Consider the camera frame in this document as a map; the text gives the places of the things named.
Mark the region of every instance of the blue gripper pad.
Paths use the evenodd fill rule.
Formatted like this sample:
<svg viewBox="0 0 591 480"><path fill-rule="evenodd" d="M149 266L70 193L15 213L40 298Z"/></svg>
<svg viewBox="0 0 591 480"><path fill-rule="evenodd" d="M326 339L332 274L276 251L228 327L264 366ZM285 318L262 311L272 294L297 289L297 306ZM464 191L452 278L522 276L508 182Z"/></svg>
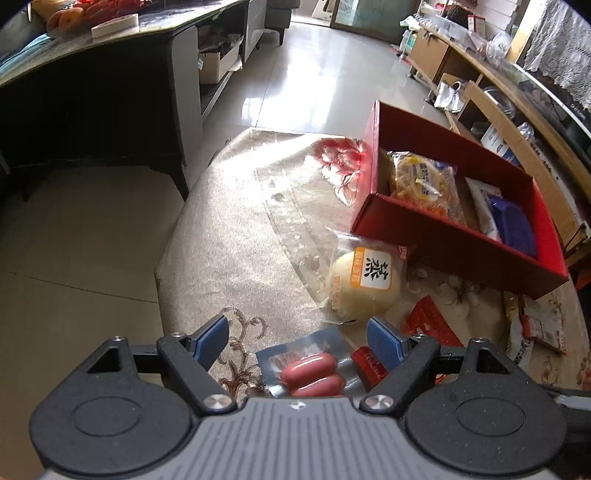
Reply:
<svg viewBox="0 0 591 480"><path fill-rule="evenodd" d="M222 353L230 338L230 324L228 319L221 316L213 322L203 333L197 332L198 337L193 358L205 370L209 370L216 358Z"/></svg>
<svg viewBox="0 0 591 480"><path fill-rule="evenodd" d="M404 360L402 344L406 340L388 331L376 318L369 320L367 334L369 347L388 372L402 363Z"/></svg>

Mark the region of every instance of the vacuum-packed sausage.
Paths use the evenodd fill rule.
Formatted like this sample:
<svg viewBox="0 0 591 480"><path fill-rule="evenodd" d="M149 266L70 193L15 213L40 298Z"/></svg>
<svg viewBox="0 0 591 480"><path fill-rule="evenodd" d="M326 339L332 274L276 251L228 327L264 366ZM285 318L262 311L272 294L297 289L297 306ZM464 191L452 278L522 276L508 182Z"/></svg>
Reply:
<svg viewBox="0 0 591 480"><path fill-rule="evenodd" d="M315 353L287 365L281 373L281 383L290 390L328 377L336 370L336 358L329 353Z"/></svg>
<svg viewBox="0 0 591 480"><path fill-rule="evenodd" d="M309 385L291 391L292 397L335 397L345 387L345 379L339 374L316 380Z"/></svg>

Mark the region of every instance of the tile floor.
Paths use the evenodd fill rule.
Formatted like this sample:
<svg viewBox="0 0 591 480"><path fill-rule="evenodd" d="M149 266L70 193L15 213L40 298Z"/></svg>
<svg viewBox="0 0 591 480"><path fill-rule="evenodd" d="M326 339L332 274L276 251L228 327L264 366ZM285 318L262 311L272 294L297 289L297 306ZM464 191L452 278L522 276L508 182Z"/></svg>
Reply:
<svg viewBox="0 0 591 480"><path fill-rule="evenodd" d="M277 42L265 34L232 76L202 158L251 126L358 136L376 98L446 125L387 44L298 23ZM0 206L0 476L41 472L29 415L105 338L162 335L153 272L181 207L172 181L142 167L55 171L29 202Z"/></svg>

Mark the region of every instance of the red snack package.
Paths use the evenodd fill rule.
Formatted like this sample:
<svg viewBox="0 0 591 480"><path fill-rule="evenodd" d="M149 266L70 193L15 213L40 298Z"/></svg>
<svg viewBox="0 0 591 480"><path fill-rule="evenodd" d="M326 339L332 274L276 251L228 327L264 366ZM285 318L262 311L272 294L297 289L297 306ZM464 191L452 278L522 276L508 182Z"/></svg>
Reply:
<svg viewBox="0 0 591 480"><path fill-rule="evenodd" d="M351 354L353 362L357 365L357 373L367 391L371 390L384 378L388 376L388 371L382 365L382 362L375 356L374 351L368 346L359 347Z"/></svg>
<svg viewBox="0 0 591 480"><path fill-rule="evenodd" d="M445 346L463 346L430 296L423 297L417 302L401 331L405 335L424 333L436 338Z"/></svg>

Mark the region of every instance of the red packaging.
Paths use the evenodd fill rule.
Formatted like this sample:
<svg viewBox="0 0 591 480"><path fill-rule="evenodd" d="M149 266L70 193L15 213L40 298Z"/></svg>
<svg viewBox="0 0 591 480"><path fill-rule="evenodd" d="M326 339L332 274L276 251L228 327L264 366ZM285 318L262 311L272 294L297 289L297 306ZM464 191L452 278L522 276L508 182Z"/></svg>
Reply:
<svg viewBox="0 0 591 480"><path fill-rule="evenodd" d="M445 346L463 346L430 296L423 297L414 306L401 331L405 335L424 333Z"/></svg>
<svg viewBox="0 0 591 480"><path fill-rule="evenodd" d="M351 358L357 365L359 376L368 391L388 376L388 371L368 346L359 347L351 354Z"/></svg>
<svg viewBox="0 0 591 480"><path fill-rule="evenodd" d="M568 280L554 223L534 179L493 152L424 118L376 102L364 140L355 214L355 235L416 247L411 259L497 290L539 298ZM501 189L521 206L534 233L538 260L479 231L389 196L389 165L379 149L411 151L456 168L463 177Z"/></svg>
<svg viewBox="0 0 591 480"><path fill-rule="evenodd" d="M531 338L555 352L566 354L564 318L549 307L523 295L519 296L519 321L524 338Z"/></svg>

